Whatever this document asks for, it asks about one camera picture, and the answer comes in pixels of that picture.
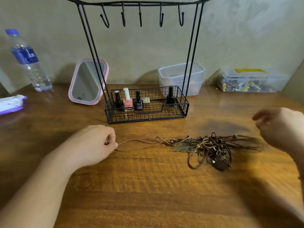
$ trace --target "mirror frame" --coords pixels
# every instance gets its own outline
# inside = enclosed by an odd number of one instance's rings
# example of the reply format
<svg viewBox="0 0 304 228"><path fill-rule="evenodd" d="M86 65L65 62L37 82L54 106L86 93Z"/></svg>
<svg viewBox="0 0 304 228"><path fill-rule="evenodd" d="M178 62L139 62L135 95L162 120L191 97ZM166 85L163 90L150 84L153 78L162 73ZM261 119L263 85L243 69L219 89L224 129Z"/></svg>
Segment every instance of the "mirror frame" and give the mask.
<svg viewBox="0 0 304 228"><path fill-rule="evenodd" d="M81 61L79 61L75 67L75 71L74 71L74 75L73 75L73 78L72 78L72 81L71 81L71 84L70 84L70 88L69 88L69 99L72 101L72 102L75 102L75 103L80 103L80 104L85 104L85 105L95 105L97 104L101 98L102 98L102 95L103 95L103 92L102 92L102 89L99 88L99 91L98 91L98 94L97 94L97 97L93 100L93 101L84 101L84 100L79 100L79 99L76 99L72 96L72 91L73 91L73 88L74 88L74 84L75 84L75 81L76 81L76 78L77 78L77 74L78 74L78 70L79 70L79 67L82 63L84 63L85 61L93 61L92 58L84 58L82 59ZM104 71L103 71L103 75L104 75L104 78L105 78L105 82L107 82L107 78L108 78L108 74L109 74L109 65L108 63L103 60L103 59L99 59L100 63L103 63L105 68L104 68Z"/></svg>

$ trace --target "wet wipes pack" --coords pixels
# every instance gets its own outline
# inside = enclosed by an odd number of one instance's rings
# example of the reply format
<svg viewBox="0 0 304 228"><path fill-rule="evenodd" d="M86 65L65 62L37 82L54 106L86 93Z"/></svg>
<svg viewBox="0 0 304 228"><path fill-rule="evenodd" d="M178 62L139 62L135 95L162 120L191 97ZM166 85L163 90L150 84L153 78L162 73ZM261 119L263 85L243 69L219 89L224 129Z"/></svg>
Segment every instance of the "wet wipes pack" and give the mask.
<svg viewBox="0 0 304 228"><path fill-rule="evenodd" d="M23 101L26 96L16 95L8 98L0 98L0 115L16 112L23 108Z"/></svg>

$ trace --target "wooden tabletop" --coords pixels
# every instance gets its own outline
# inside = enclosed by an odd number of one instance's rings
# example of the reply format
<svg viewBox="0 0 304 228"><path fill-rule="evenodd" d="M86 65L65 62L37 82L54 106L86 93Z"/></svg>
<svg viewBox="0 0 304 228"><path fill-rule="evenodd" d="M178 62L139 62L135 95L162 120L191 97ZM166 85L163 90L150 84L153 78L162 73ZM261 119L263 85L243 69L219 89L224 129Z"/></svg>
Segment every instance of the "wooden tabletop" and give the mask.
<svg viewBox="0 0 304 228"><path fill-rule="evenodd" d="M151 86L108 85L109 89ZM104 99L95 106L72 103L68 85L53 92L28 86L19 112L0 116L0 203L3 206L35 170L40 160L77 130L108 125ZM203 86L188 97L185 119L112 125L117 133L142 138L200 136L259 137L251 120L263 107L303 111L280 94L223 93ZM117 142L128 139L117 136ZM138 147L130 143L123 148ZM258 153L233 152L232 167L219 172L210 165L189 169L187 154L154 146L132 152L113 152L103 162L76 171L67 185L56 228L88 227L300 227L283 209L302 211L300 181L292 159L266 146Z"/></svg>

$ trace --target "white bottle cap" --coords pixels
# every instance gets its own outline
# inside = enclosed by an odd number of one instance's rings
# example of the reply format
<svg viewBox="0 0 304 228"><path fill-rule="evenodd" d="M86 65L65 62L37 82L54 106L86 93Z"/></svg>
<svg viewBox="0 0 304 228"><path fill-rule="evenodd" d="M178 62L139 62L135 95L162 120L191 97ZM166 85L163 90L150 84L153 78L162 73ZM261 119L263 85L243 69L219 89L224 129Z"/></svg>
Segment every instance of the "white bottle cap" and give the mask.
<svg viewBox="0 0 304 228"><path fill-rule="evenodd" d="M123 90L124 90L124 92L125 92L125 98L126 98L126 100L127 100L127 101L130 100L129 89L128 89L128 88L124 88Z"/></svg>

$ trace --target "water bottle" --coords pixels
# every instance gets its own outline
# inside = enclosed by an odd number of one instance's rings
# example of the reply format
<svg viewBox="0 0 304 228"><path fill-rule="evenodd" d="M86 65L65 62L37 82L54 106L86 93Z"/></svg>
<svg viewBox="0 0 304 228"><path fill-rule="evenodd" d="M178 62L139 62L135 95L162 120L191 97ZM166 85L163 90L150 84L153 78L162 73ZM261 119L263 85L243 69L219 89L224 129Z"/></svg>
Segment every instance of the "water bottle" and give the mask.
<svg viewBox="0 0 304 228"><path fill-rule="evenodd" d="M52 83L40 67L39 60L33 48L25 43L22 37L20 37L18 30L6 29L5 32L12 39L11 52L26 70L26 75L29 77L36 91L47 91L51 89Z"/></svg>

